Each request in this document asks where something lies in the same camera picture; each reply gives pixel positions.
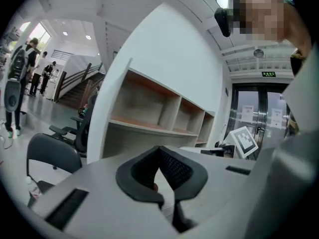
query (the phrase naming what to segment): exit sign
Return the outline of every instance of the exit sign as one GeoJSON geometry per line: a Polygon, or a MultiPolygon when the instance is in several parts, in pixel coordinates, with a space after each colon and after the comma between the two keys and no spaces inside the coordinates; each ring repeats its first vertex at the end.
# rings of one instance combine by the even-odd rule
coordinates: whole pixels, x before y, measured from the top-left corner
{"type": "Polygon", "coordinates": [[[263,77],[276,77],[275,72],[262,72],[263,77]]]}

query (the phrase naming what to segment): black shirt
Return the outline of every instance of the black shirt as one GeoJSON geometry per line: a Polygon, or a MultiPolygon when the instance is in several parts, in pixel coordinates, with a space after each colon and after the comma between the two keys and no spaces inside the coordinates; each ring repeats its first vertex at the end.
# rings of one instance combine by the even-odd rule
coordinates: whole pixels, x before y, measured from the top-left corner
{"type": "Polygon", "coordinates": [[[48,65],[48,66],[46,66],[46,67],[44,68],[44,71],[47,72],[47,73],[49,73],[50,75],[51,75],[52,70],[53,70],[52,65],[48,65]]]}

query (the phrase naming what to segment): white ceiling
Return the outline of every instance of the white ceiling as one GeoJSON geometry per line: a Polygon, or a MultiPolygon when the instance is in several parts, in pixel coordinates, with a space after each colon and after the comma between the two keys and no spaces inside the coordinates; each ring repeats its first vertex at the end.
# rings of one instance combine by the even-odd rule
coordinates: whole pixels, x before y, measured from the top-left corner
{"type": "Polygon", "coordinates": [[[91,47],[97,46],[93,24],[91,22],[73,19],[47,19],[41,23],[46,28],[51,27],[62,41],[69,41],[91,47]],[[89,35],[91,40],[87,39],[85,37],[86,35],[89,35]]]}
{"type": "MultiPolygon", "coordinates": [[[[100,52],[105,48],[109,64],[113,61],[113,52],[118,51],[138,24],[158,5],[167,0],[37,0],[44,17],[50,12],[59,11],[60,15],[71,15],[78,20],[48,19],[56,34],[61,39],[68,39],[75,43],[93,44],[85,39],[89,33],[94,36],[91,23],[82,20],[83,15],[92,14],[103,20],[101,26],[103,33],[99,32],[97,44],[100,52]]],[[[284,42],[279,45],[273,42],[252,42],[246,40],[245,35],[235,32],[226,38],[222,35],[214,12],[219,7],[216,0],[178,0],[183,3],[202,22],[207,31],[211,33],[221,49],[221,53],[229,70],[233,73],[255,72],[259,69],[272,69],[290,71],[289,56],[293,51],[291,44],[284,42]],[[257,61],[253,56],[256,46],[263,49],[264,58],[257,61]]],[[[27,17],[36,11],[41,12],[28,1],[20,10],[22,17],[27,17]]]]}

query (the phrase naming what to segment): glass door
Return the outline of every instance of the glass door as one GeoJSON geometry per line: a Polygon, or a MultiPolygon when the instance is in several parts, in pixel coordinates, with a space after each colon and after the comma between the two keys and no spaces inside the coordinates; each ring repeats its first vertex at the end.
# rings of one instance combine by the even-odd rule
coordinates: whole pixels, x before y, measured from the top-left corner
{"type": "Polygon", "coordinates": [[[284,84],[235,84],[225,137],[232,130],[246,126],[258,149],[248,159],[256,160],[262,149],[276,146],[286,134],[289,109],[281,93],[284,84]]]}

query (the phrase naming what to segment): plastic bottle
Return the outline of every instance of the plastic bottle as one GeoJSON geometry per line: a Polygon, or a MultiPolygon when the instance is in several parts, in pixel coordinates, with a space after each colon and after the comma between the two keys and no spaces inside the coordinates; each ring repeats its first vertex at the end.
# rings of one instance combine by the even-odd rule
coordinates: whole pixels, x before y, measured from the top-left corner
{"type": "Polygon", "coordinates": [[[33,181],[33,180],[31,179],[30,176],[27,176],[26,179],[25,179],[25,181],[26,181],[26,185],[27,185],[27,187],[28,187],[28,190],[29,190],[30,194],[31,194],[36,200],[38,200],[39,197],[42,196],[42,193],[41,193],[41,191],[40,191],[38,185],[35,183],[35,181],[33,181]]]}

